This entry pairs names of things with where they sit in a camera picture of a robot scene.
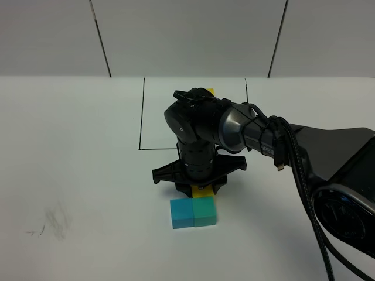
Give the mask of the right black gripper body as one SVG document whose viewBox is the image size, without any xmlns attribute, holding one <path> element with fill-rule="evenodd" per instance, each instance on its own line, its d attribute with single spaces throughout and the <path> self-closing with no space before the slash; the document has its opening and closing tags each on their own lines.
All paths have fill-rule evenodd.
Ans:
<svg viewBox="0 0 375 281">
<path fill-rule="evenodd" d="M 219 154 L 215 144 L 205 140 L 194 143 L 178 140 L 177 150 L 178 160 L 152 171 L 155 184 L 167 181 L 208 186 L 225 175 L 247 168 L 244 156 Z"/>
</svg>

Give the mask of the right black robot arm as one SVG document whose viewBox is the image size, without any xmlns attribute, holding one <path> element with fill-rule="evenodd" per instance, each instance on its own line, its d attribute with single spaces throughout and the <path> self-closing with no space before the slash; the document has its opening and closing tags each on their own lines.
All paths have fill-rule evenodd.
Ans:
<svg viewBox="0 0 375 281">
<path fill-rule="evenodd" d="M 271 157 L 278 169 L 293 166 L 289 149 L 299 150 L 308 198 L 319 222 L 334 237 L 374 256 L 374 131 L 325 130 L 265 116 L 247 102 L 219 99 L 204 88 L 175 91 L 164 116 L 176 135 L 178 160 L 153 170 L 155 183 L 173 182 L 219 189 L 227 175 L 245 170 L 242 150 Z"/>
</svg>

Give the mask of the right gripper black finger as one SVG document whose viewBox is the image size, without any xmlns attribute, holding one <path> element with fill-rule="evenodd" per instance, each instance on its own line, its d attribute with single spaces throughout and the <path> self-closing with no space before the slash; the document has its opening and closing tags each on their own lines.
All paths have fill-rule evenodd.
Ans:
<svg viewBox="0 0 375 281">
<path fill-rule="evenodd" d="M 175 183 L 175 188 L 178 192 L 185 194 L 187 197 L 192 197 L 192 186 L 190 183 Z"/>
</svg>

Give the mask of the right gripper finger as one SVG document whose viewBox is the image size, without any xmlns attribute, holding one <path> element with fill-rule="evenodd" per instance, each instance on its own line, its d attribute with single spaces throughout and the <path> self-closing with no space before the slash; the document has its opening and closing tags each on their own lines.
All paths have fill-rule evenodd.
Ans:
<svg viewBox="0 0 375 281">
<path fill-rule="evenodd" d="M 227 176 L 223 176 L 212 183 L 212 190 L 214 194 L 220 190 L 221 187 L 227 184 Z"/>
</svg>

